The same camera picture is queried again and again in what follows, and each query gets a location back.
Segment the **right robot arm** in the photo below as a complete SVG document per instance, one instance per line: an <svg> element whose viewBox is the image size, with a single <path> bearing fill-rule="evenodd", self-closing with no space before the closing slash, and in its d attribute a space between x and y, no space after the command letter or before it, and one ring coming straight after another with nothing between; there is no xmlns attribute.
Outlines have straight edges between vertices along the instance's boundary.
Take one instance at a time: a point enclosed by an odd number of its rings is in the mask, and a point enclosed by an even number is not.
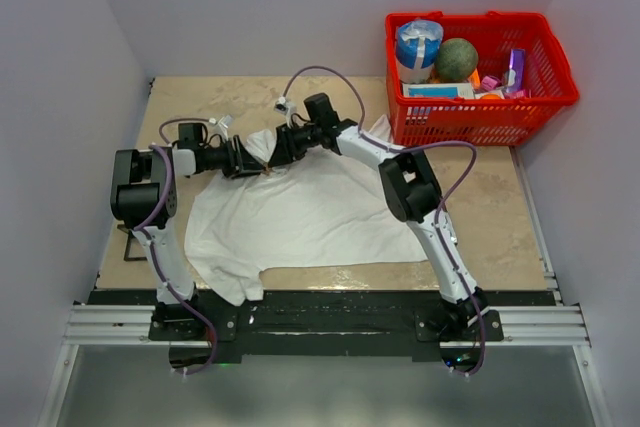
<svg viewBox="0 0 640 427"><path fill-rule="evenodd" d="M324 93L307 98L304 105L309 121L297 125L288 120L276 128L268 166L288 166L321 146L377 171L387 207L413 232L436 274L448 333L469 339L480 329L488 301L457 250L444 211L445 195L424 149L391 144L351 119L340 119Z"/></svg>

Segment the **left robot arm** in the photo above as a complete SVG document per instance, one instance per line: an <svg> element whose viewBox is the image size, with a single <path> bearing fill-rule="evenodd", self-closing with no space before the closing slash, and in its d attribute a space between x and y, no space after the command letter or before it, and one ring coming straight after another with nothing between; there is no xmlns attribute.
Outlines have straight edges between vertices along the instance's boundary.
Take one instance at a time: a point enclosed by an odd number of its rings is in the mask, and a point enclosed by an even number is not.
<svg viewBox="0 0 640 427"><path fill-rule="evenodd" d="M256 176L264 170L264 164L248 152L238 136L210 134L202 121L180 122L177 140L167 146L115 153L112 214L141 244L156 278L157 301L191 304L178 308L171 322L185 339L196 339L205 332L207 315L193 306L195 281L177 241L176 179L207 171L234 179Z"/></svg>

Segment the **white t-shirt garment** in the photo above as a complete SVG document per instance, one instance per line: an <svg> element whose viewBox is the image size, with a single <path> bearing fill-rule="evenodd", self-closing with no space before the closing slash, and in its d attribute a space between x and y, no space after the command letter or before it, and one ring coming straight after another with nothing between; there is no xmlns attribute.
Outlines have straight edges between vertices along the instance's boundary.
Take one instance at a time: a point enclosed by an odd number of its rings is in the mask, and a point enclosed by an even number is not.
<svg viewBox="0 0 640 427"><path fill-rule="evenodd" d="M377 170L321 147L268 174L215 174L194 199L184 251L204 282L234 305L262 298L267 269L427 258L389 211Z"/></svg>

